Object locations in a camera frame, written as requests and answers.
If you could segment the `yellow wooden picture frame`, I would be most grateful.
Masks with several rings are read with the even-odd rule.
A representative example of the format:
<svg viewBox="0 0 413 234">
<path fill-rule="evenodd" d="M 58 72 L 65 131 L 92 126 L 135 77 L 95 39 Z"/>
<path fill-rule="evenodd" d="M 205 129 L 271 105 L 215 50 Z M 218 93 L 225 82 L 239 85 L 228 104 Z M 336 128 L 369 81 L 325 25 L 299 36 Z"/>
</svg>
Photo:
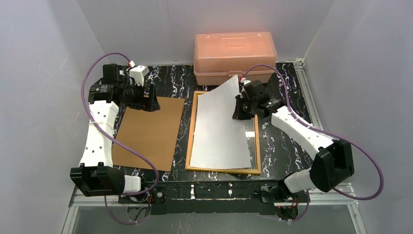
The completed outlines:
<svg viewBox="0 0 413 234">
<path fill-rule="evenodd" d="M 255 166 L 254 169 L 252 168 L 244 168 L 244 169 L 207 169 L 207 168 L 197 168 L 191 167 L 191 154 L 193 149 L 193 138 L 195 134 L 195 122 L 196 122 L 196 114 L 197 114 L 197 105 L 198 99 L 200 95 L 208 93 L 208 91 L 194 91 L 193 101 L 192 101 L 192 110 L 190 116 L 190 127 L 189 127 L 189 134 L 188 134 L 188 145 L 187 145 L 187 153 L 186 153 L 186 162 L 185 162 L 185 170 L 186 171 L 199 171 L 199 172 L 216 172 L 216 173 L 226 173 L 226 174 L 251 174 L 251 175 L 260 175 L 262 173 L 262 164 L 261 164 L 261 150 L 260 150 L 260 139 L 259 139 L 259 120 L 258 117 L 255 116 L 251 121 L 253 122 L 253 131 L 251 136 L 254 137 L 254 150 L 255 152 L 250 156 L 254 159 L 252 166 Z"/>
</svg>

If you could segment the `brown cardboard backing board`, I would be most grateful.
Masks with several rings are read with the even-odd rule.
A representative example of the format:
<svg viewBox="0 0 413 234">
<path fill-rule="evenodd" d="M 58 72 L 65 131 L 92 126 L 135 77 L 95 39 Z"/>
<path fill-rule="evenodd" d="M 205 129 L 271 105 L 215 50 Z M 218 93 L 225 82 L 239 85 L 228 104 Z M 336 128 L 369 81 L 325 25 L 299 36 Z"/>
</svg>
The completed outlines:
<svg viewBox="0 0 413 234">
<path fill-rule="evenodd" d="M 147 158 L 159 171 L 171 171 L 185 100 L 158 97 L 161 109 L 127 108 L 116 139 Z"/>
</svg>

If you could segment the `building photo print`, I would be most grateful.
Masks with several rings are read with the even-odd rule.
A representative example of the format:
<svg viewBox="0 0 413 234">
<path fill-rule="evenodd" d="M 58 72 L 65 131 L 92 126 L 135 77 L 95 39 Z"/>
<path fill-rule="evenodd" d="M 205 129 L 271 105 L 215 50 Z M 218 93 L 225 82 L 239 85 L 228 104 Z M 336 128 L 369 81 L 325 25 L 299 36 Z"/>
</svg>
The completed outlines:
<svg viewBox="0 0 413 234">
<path fill-rule="evenodd" d="M 197 100 L 190 166 L 240 169 L 251 166 L 244 122 L 232 118 L 239 91 L 233 76 Z"/>
</svg>

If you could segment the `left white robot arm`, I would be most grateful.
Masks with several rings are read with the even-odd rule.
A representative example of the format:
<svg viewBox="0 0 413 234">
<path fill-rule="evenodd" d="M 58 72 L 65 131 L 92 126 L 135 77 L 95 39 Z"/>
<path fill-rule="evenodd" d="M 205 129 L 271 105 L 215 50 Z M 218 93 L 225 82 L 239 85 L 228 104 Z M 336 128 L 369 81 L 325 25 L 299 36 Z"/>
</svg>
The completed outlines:
<svg viewBox="0 0 413 234">
<path fill-rule="evenodd" d="M 155 85 L 145 95 L 147 66 L 105 64 L 103 77 L 90 86 L 85 102 L 91 116 L 87 140 L 79 166 L 70 178 L 85 196 L 129 195 L 142 190 L 139 176 L 125 175 L 113 167 L 112 138 L 119 107 L 154 112 L 160 110 Z"/>
</svg>

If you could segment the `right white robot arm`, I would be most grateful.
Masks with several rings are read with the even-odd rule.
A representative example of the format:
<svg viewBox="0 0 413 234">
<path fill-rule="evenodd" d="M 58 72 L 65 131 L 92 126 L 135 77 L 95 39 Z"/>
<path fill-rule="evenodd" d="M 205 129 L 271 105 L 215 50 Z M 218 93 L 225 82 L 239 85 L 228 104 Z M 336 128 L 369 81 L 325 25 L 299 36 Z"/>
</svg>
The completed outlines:
<svg viewBox="0 0 413 234">
<path fill-rule="evenodd" d="M 288 109 L 285 101 L 271 98 L 262 82 L 243 78 L 240 86 L 241 92 L 235 97 L 236 106 L 232 118 L 270 118 L 271 124 L 299 144 L 313 161 L 309 169 L 292 173 L 278 181 L 273 189 L 277 195 L 287 198 L 313 189 L 329 192 L 354 174 L 349 142 L 312 130 L 307 121 Z"/>
</svg>

